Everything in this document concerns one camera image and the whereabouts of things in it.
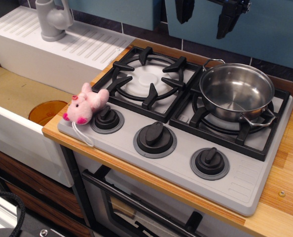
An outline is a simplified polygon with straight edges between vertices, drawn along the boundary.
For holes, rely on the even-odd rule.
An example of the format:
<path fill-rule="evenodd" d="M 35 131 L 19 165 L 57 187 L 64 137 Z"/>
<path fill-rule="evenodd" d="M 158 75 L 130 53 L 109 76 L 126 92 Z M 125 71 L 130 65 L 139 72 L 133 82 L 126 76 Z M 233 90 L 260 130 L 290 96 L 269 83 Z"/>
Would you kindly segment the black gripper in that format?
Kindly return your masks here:
<path fill-rule="evenodd" d="M 212 0 L 213 3 L 223 5 L 218 21 L 217 39 L 222 39 L 234 29 L 242 11 L 250 10 L 250 0 Z M 183 24 L 192 17 L 194 0 L 176 0 L 176 14 L 178 21 Z"/>

